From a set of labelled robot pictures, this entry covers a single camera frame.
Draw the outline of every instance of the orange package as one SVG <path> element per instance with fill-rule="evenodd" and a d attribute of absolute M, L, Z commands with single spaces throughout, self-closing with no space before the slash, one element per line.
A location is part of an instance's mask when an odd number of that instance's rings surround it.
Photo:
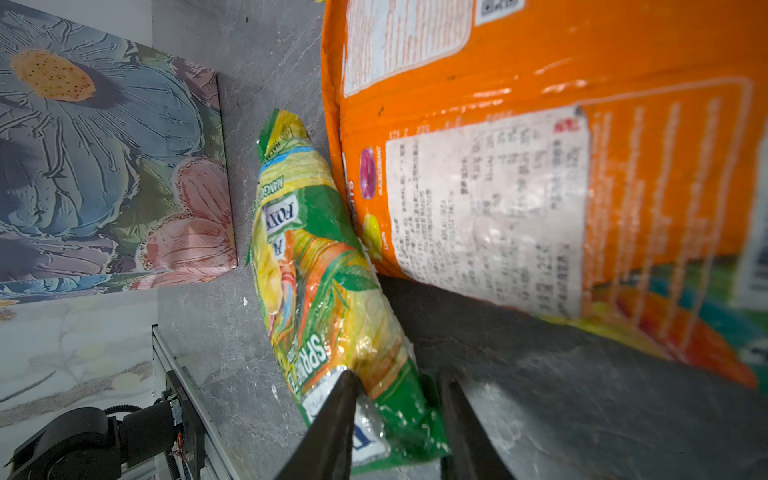
<path fill-rule="evenodd" d="M 766 16 L 328 0 L 333 175 L 376 269 L 768 389 Z"/>

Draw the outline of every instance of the marble countertop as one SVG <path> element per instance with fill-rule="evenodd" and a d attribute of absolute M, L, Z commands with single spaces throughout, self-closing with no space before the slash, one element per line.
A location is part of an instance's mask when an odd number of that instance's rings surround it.
<path fill-rule="evenodd" d="M 158 321 L 242 478 L 273 478 L 306 427 L 266 340 L 244 266 L 258 130 L 274 108 L 328 154 L 320 94 L 323 4 L 154 0 L 154 47 L 219 71 L 241 267 L 161 289 Z M 508 467 L 533 478 L 759 478 L 768 401 L 622 345 L 429 286 L 382 278 L 419 367 L 463 368 L 470 402 Z M 360 478 L 439 478 L 437 463 Z"/>

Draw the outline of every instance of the flower painting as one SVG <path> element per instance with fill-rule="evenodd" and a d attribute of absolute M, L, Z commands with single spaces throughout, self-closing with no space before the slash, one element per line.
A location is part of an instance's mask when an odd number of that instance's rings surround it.
<path fill-rule="evenodd" d="M 236 265 L 215 72 L 0 0 L 0 301 Z"/>

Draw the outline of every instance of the purple candy illustration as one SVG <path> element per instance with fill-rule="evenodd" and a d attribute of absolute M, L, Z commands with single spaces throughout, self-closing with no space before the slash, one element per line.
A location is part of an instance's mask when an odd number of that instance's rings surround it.
<path fill-rule="evenodd" d="M 360 154 L 360 192 L 366 200 L 376 195 L 376 159 L 372 148 L 366 148 Z"/>

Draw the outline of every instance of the candy bag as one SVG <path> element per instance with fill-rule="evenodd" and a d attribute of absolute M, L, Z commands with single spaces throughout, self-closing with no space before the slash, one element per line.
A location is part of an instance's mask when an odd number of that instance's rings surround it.
<path fill-rule="evenodd" d="M 379 273 L 768 390 L 768 3 L 328 0 Z"/>
<path fill-rule="evenodd" d="M 275 110 L 259 153 L 249 255 L 264 326 L 305 421 L 351 369 L 368 393 L 355 413 L 354 472 L 447 454 L 442 419 L 425 400 L 408 340 L 301 120 Z"/>

